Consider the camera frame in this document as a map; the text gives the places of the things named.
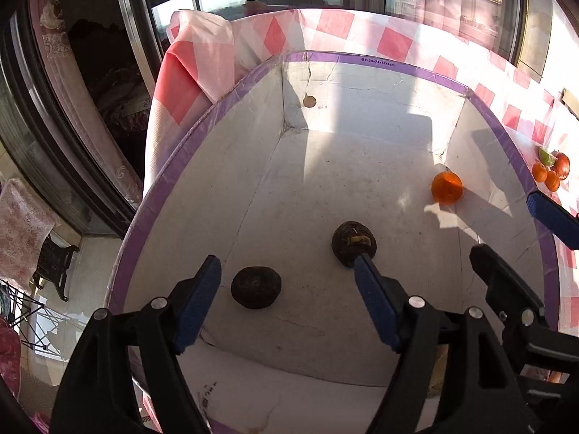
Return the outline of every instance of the purple tape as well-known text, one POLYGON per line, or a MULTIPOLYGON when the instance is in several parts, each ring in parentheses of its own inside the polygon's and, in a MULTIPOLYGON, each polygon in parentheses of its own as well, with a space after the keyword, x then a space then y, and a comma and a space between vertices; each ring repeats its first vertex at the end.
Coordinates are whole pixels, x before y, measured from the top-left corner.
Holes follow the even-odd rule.
MULTIPOLYGON (((529 192, 535 190, 535 181, 533 180, 531 172, 519 150, 509 137, 509 134, 490 108, 488 108, 468 86, 426 69, 394 60, 369 57, 366 55, 341 54, 337 52, 287 52, 272 57, 241 79, 220 102, 211 107, 206 114, 199 119, 167 160, 157 180, 155 180, 139 207, 125 237, 125 243, 123 244, 121 257, 117 263, 115 278, 109 295, 108 307, 113 313, 123 311, 132 274, 153 224, 167 197, 169 197, 173 187, 179 180, 181 173, 195 154, 195 151, 203 143, 207 134, 238 101, 248 94, 248 92, 280 62, 303 61, 346 63, 349 65, 369 66, 403 73, 432 81, 468 97, 473 106, 485 119, 502 146, 525 194, 529 194, 529 192)), ((546 319, 551 327, 557 328, 559 320, 559 267, 555 240, 553 235, 539 222, 535 221, 535 227, 543 265, 546 319)))

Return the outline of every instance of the checkered tablecloth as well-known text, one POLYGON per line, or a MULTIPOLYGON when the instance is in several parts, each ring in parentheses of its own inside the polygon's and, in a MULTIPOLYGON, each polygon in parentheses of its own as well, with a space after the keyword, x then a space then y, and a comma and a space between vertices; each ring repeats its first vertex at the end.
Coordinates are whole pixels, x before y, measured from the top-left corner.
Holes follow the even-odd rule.
MULTIPOLYGON (((145 191, 199 118, 253 68, 284 51, 323 50, 409 63, 469 86, 490 107, 529 165, 536 146, 579 165, 579 123, 552 94, 497 54, 435 27, 345 9, 291 9, 228 22, 199 11, 173 14, 171 47, 149 119, 145 191)), ((554 199, 579 209, 579 168, 554 199)), ((557 243, 560 329, 579 335, 577 257, 557 243)))

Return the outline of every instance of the pink curtain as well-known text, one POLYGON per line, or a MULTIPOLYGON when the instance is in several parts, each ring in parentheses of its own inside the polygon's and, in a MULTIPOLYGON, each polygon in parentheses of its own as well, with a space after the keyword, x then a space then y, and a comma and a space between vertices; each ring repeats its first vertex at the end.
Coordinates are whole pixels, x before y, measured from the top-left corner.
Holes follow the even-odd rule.
POLYGON ((72 127, 108 179, 136 209, 143 182, 103 122, 72 53, 60 0, 30 0, 30 16, 48 79, 72 127))

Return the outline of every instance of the orange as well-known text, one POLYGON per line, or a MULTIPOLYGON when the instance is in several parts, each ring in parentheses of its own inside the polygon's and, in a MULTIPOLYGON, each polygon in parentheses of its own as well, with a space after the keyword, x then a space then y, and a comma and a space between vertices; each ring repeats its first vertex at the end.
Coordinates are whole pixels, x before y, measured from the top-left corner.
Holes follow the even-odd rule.
POLYGON ((533 165, 533 177, 537 183, 544 183, 546 180, 547 169, 540 161, 533 165))
POLYGON ((557 191, 557 189, 559 189, 560 184, 561 180, 557 176, 557 173, 555 173, 554 171, 549 171, 546 174, 545 186, 549 188, 549 191, 551 192, 557 191))
POLYGON ((432 180, 432 197, 440 205, 450 205, 462 197, 462 181, 451 171, 443 171, 432 180))

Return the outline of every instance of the tile floor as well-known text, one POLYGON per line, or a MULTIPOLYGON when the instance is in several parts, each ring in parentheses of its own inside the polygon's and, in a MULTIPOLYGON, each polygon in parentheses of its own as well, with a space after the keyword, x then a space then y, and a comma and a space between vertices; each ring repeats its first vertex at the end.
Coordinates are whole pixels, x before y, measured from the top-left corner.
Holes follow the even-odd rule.
POLYGON ((22 365, 51 385, 59 385, 72 351, 93 311, 102 307, 106 285, 121 240, 118 238, 83 238, 68 270, 65 294, 60 300, 52 283, 46 282, 36 298, 46 304, 31 319, 36 331, 31 342, 41 339, 47 349, 22 348, 22 365))

